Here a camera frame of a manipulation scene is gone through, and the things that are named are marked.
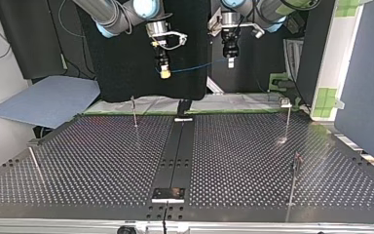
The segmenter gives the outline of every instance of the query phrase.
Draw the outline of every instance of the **gray panel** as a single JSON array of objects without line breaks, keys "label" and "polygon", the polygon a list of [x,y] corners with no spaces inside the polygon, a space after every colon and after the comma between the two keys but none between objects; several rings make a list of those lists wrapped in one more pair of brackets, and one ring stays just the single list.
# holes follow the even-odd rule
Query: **gray panel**
[{"label": "gray panel", "polygon": [[374,1],[364,6],[336,128],[374,156]]},{"label": "gray panel", "polygon": [[[173,206],[171,216],[285,222],[298,152],[303,165],[288,220],[374,223],[374,167],[325,127],[297,113],[287,133],[285,113],[206,115],[195,122],[182,136],[194,135],[193,149],[177,157],[192,155],[191,173],[176,169],[171,185],[187,188],[186,202]],[[191,144],[180,142],[180,149]]]},{"label": "gray panel", "polygon": [[303,99],[309,105],[312,105],[314,100],[318,74],[323,60],[324,47],[326,46],[334,8],[335,0],[325,0],[321,1],[317,8],[309,12],[297,76],[297,87]]},{"label": "gray panel", "polygon": [[132,116],[78,118],[36,162],[1,169],[0,216],[145,219],[171,126],[170,116],[138,117],[137,129]]}]

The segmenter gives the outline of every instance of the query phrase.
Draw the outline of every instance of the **green tape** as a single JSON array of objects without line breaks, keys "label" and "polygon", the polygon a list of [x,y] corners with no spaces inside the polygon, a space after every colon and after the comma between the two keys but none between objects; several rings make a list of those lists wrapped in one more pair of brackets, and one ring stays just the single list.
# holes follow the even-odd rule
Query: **green tape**
[{"label": "green tape", "polygon": [[287,73],[272,73],[270,74],[270,81],[269,81],[269,90],[270,91],[280,91],[280,92],[286,92],[286,88],[279,88],[278,86],[273,84],[274,80],[282,80],[286,81],[289,77],[287,76]]},{"label": "green tape", "polygon": [[[311,0],[286,0],[289,4],[295,7],[309,7]],[[280,7],[276,10],[276,13],[282,16],[287,16],[290,13],[294,12],[293,9],[286,7],[284,4],[281,4]]]},{"label": "green tape", "polygon": [[319,88],[315,102],[314,117],[329,118],[336,103],[336,89]]},{"label": "green tape", "polygon": [[336,9],[337,18],[346,18],[356,16],[359,0],[339,0]]}]

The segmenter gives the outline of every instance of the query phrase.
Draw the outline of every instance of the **metal bracket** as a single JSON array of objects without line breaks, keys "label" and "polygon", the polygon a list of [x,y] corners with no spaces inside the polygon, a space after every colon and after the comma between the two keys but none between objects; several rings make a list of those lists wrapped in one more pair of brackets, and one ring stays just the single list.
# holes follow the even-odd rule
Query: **metal bracket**
[{"label": "metal bracket", "polygon": [[[238,24],[228,24],[228,25],[222,25],[222,28],[232,28],[232,27],[238,27]],[[265,34],[265,30],[261,28],[257,23],[254,22],[244,22],[240,24],[240,27],[253,27],[254,36],[259,39]]]},{"label": "metal bracket", "polygon": [[184,188],[156,188],[154,189],[152,203],[184,203]]},{"label": "metal bracket", "polygon": [[336,98],[335,108],[345,109],[345,103],[343,101],[341,101],[340,99]]},{"label": "metal bracket", "polygon": [[187,42],[187,35],[177,31],[168,31],[163,33],[151,34],[150,37],[162,37],[162,36],[178,36],[178,44],[184,46]]}]

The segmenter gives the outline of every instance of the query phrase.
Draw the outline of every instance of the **metal rod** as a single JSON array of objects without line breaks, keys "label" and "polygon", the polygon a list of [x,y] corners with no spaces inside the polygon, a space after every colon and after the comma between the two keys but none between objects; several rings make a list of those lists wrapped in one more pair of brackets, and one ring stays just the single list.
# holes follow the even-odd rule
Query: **metal rod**
[{"label": "metal rod", "polygon": [[134,118],[134,125],[135,125],[135,127],[138,127],[137,122],[136,122],[135,99],[134,99],[134,96],[131,96],[131,103],[132,103],[132,116]]},{"label": "metal rod", "polygon": [[289,110],[287,112],[287,122],[286,122],[286,127],[289,126],[290,123],[290,113],[291,113],[291,106],[289,107]]}]

